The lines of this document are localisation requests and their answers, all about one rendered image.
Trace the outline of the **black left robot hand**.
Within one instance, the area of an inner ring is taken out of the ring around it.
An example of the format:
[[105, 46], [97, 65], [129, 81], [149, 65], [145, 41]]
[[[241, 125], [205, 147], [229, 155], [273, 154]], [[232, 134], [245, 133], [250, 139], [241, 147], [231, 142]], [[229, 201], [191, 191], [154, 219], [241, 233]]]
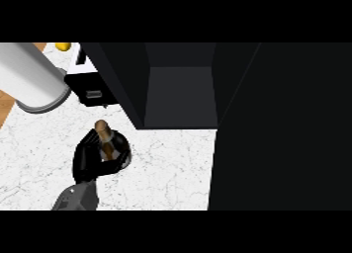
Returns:
[[120, 153], [114, 160], [102, 160], [99, 135], [95, 129], [75, 147], [71, 172], [77, 184], [90, 182], [99, 176], [115, 174], [124, 168], [131, 153], [130, 145], [126, 136], [117, 130], [112, 133], [112, 144]]

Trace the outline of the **dark wine bottle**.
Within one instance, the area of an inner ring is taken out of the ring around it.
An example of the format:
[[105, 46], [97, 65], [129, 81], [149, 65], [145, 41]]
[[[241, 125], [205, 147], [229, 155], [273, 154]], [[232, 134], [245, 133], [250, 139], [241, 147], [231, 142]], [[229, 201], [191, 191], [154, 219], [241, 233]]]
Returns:
[[124, 152], [131, 152], [129, 140], [103, 120], [95, 123], [95, 130], [99, 135], [102, 160], [117, 160]]

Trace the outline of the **dark grey open cabinet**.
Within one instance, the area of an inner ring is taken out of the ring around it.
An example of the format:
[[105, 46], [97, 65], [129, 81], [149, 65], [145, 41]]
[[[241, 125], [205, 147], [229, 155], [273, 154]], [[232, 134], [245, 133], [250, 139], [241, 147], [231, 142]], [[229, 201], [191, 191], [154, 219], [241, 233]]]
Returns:
[[137, 129], [216, 129], [256, 42], [86, 42], [81, 48]]

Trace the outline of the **black and white appliance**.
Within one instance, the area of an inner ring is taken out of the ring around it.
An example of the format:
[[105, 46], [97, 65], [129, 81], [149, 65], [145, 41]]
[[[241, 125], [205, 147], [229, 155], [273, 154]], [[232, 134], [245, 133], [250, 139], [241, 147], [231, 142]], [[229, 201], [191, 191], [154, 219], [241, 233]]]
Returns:
[[86, 107], [118, 104], [108, 85], [102, 79], [97, 69], [87, 57], [81, 45], [75, 43], [69, 68], [63, 77], [63, 82], [78, 97], [78, 102]]

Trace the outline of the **large white cylinder, grey rim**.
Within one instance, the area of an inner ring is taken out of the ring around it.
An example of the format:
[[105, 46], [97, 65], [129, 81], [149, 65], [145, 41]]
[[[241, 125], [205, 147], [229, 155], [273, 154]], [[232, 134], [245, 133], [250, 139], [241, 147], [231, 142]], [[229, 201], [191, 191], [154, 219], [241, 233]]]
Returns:
[[71, 93], [63, 77], [31, 42], [0, 42], [0, 90], [25, 112], [47, 113], [63, 103]]

